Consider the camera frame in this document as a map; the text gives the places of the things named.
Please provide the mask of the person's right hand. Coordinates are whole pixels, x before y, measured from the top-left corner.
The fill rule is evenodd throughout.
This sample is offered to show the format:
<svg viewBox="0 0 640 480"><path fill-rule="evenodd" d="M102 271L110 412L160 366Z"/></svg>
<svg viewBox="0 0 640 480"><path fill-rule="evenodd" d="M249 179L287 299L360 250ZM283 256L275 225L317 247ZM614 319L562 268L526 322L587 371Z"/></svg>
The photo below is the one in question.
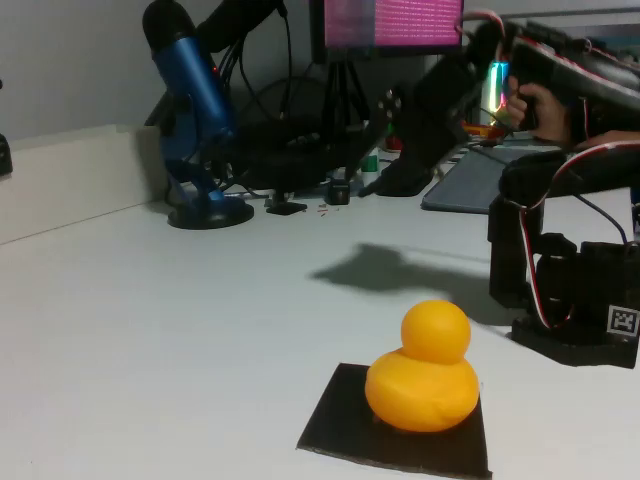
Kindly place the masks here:
<svg viewBox="0 0 640 480"><path fill-rule="evenodd" d="M542 140L568 144L571 127L567 108L546 88L533 84L520 86L515 77L508 79L509 93L506 108L514 127L522 130L525 117L530 110L525 96L535 100L534 111L537 128L530 134Z"/></svg>

